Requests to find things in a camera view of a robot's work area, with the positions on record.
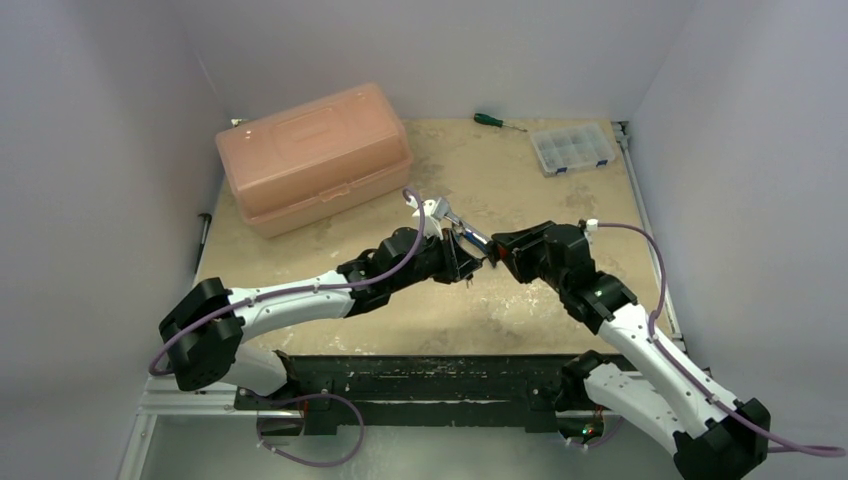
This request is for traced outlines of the orange black padlock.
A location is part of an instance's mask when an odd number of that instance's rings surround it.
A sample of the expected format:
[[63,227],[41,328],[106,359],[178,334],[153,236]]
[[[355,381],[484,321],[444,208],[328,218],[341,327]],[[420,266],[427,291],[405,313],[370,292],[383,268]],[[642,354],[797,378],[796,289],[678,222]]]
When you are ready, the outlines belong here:
[[501,251],[500,251],[500,247],[499,247],[499,245],[498,245],[496,242],[494,242],[494,241],[490,241],[490,242],[488,242],[488,243],[486,244],[486,246],[485,246],[485,255],[486,255],[486,258],[487,258],[487,260],[489,261],[489,263],[490,263],[490,265],[491,265],[492,267],[496,267],[496,266],[497,266],[497,264],[498,264],[498,263],[501,261],[501,259],[502,259],[502,254],[501,254]]

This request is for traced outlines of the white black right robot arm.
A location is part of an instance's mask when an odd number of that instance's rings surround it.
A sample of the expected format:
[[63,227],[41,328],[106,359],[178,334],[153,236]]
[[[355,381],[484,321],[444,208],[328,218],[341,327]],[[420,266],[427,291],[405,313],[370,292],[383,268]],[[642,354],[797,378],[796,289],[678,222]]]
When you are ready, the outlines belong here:
[[712,381],[656,328],[629,288],[597,269],[587,237],[591,227],[587,221],[547,221],[496,233],[487,245],[491,261],[522,284],[541,280],[550,286],[573,319],[640,374],[632,379],[587,351],[562,368],[554,405],[612,409],[663,447],[685,479],[743,478],[768,456],[770,412]]

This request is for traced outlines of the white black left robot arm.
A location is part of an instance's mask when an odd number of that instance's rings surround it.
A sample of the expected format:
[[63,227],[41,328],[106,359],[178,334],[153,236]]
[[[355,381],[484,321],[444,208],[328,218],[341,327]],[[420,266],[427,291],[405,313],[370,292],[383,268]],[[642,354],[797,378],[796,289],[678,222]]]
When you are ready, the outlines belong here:
[[247,341],[305,322],[374,311],[420,282],[469,281],[482,265],[451,230],[423,237],[402,227],[378,247],[307,280],[262,288],[227,288],[218,277],[202,280],[159,324],[165,372],[182,391],[225,382],[247,387],[272,408],[287,408],[298,395],[294,373],[275,353],[250,352]]

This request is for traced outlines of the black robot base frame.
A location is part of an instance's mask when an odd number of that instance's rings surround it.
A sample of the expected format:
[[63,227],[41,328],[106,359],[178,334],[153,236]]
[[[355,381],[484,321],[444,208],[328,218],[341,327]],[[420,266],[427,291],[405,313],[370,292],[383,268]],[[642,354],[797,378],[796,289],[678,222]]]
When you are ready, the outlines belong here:
[[308,435],[342,425],[521,428],[551,433],[561,412],[591,410],[575,392],[576,376],[612,363],[634,372],[620,354],[292,355],[291,380],[269,398],[238,389],[238,410],[305,414]]

